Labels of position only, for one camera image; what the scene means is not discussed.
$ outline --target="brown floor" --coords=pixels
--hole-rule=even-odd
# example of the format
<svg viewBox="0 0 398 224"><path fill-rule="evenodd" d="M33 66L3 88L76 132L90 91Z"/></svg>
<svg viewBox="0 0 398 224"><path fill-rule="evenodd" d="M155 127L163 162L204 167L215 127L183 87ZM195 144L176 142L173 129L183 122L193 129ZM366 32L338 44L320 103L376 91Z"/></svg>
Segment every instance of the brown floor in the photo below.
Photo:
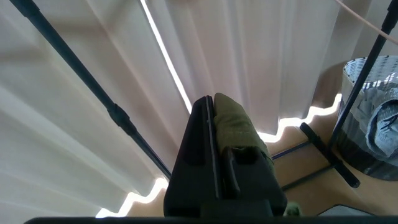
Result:
<svg viewBox="0 0 398 224"><path fill-rule="evenodd" d="M327 141L336 122L336 113L316 117L310 126ZM287 128L282 139L267 144L271 154L288 149L304 142L305 136L298 128ZM280 185L288 184L299 177L327 166L326 159L313 146L292 152L274 161ZM305 215L314 216L335 204L344 204L376 215L398 215L398 182L373 179L347 165L361 181L357 189L352 189L335 170L286 191L289 201L298 202ZM129 216L162 216L165 192L150 204L134 204Z"/></svg>

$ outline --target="curtain fold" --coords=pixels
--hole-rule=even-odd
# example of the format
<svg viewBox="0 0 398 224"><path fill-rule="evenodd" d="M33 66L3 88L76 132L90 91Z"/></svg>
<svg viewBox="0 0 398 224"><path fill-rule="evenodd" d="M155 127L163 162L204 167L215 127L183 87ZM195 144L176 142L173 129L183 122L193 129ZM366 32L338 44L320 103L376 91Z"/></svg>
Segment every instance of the curtain fold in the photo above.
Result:
<svg viewBox="0 0 398 224"><path fill-rule="evenodd" d="M389 2L345 0L376 26ZM35 3L172 170L189 112L140 1ZM366 56L377 36L332 0L146 3L188 103L222 92L268 134L305 118L314 92L334 99L341 70L321 85L324 74ZM0 219L94 216L118 212L129 192L148 195L160 171L32 24L0 4Z"/></svg>

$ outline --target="cable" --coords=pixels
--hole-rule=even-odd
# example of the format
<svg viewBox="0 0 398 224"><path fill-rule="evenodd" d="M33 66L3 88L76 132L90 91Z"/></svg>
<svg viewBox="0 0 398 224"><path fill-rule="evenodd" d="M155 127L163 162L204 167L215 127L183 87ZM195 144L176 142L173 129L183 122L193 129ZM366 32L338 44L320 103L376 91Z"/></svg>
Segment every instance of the cable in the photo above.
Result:
<svg viewBox="0 0 398 224"><path fill-rule="evenodd" d="M390 40L392 43L398 45L398 40L393 38L392 36L386 34L385 32L383 32L382 30L380 30L379 28L377 28L376 26L374 26L373 24L371 24L369 21L367 21L366 19L362 18L360 15L358 15L357 13L355 13L352 9L350 9L348 6L346 6L344 3L342 3L340 0L335 0L338 4L340 4L340 6L342 6L346 11L348 11L350 14L352 14L355 18L359 19L361 22L365 23L367 26L369 26L370 28L372 28L373 30L375 30L377 33L379 33L381 36L383 36L384 38L386 38L387 40Z"/></svg>

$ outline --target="basket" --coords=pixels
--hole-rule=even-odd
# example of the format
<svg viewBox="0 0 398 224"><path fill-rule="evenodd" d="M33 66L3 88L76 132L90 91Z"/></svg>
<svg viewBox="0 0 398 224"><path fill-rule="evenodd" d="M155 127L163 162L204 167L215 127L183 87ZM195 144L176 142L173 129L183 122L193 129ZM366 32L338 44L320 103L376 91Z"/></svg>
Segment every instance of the basket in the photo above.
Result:
<svg viewBox="0 0 398 224"><path fill-rule="evenodd" d="M341 84L341 109L347 103L355 82L367 58L349 61L343 68ZM370 88L388 91L398 87L398 56L379 56L373 65L350 113L339 133L337 146L343 159L366 175L383 180L398 180L398 154L389 158L380 157L366 144L366 130L360 128L357 108Z"/></svg>

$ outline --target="curtain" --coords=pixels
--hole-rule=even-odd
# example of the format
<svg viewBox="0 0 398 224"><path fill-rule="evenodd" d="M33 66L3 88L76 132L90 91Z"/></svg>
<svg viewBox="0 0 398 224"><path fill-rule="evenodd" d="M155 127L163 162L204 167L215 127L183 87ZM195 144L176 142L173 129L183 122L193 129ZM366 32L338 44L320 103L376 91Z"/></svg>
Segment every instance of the curtain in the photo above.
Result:
<svg viewBox="0 0 398 224"><path fill-rule="evenodd" d="M330 67L367 56L377 36L332 0L148 0L170 68L139 1L35 2L170 170L196 99L227 94L275 134L281 119L306 117ZM345 4L380 26L389 0ZM160 171L7 0L0 72L1 220L118 212L129 192L150 193ZM321 90L318 101L334 99Z"/></svg>

